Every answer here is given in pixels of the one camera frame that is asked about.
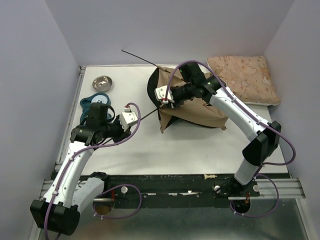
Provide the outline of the beige fabric pet tent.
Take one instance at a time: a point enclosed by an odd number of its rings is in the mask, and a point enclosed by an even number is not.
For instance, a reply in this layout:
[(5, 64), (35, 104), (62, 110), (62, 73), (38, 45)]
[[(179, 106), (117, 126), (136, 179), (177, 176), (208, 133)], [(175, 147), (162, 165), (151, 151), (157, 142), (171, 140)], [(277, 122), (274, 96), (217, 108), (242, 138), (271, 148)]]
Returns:
[(168, 84), (173, 70), (170, 67), (157, 66), (147, 82), (147, 95), (151, 102), (159, 108), (157, 115), (160, 132), (163, 133), (178, 120), (184, 120), (204, 128), (226, 130), (228, 117), (218, 108), (209, 106), (201, 98), (187, 100), (177, 108), (161, 107), (161, 102), (156, 98), (155, 89)]

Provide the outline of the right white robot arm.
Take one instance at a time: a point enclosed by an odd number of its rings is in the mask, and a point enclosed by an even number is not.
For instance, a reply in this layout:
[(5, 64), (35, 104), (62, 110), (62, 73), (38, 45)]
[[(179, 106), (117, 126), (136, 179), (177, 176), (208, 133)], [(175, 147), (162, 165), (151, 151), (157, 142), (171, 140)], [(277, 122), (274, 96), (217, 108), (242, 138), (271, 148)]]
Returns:
[(176, 108), (187, 100), (199, 98), (220, 109), (244, 133), (249, 144), (242, 150), (243, 160), (230, 183), (230, 191), (241, 196), (248, 190), (248, 183), (261, 169), (264, 161), (279, 145), (281, 125), (269, 122), (252, 111), (227, 85), (212, 74), (205, 77), (202, 63), (189, 60), (180, 63), (173, 71), (179, 71), (186, 82), (173, 87), (170, 83), (155, 89), (155, 97), (162, 104)]

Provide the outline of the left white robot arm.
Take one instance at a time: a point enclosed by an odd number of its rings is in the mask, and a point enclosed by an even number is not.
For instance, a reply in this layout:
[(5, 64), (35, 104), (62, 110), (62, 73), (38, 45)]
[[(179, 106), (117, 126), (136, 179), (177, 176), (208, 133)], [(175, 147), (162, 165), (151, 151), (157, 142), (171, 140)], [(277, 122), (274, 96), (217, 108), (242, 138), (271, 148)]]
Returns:
[(110, 194), (111, 185), (105, 181), (106, 174), (101, 172), (95, 172), (82, 187), (78, 184), (89, 158), (94, 151), (103, 148), (101, 143), (105, 139), (113, 139), (113, 145), (117, 146), (134, 135), (130, 129), (140, 125), (141, 111), (138, 108), (132, 111), (132, 106), (136, 104), (130, 102), (119, 115), (108, 118), (108, 111), (113, 108), (94, 102), (86, 119), (71, 131), (65, 159), (53, 183), (40, 200), (30, 205), (30, 212), (36, 225), (43, 229), (45, 239), (49, 239), (49, 232), (72, 235), (81, 213), (93, 199)]

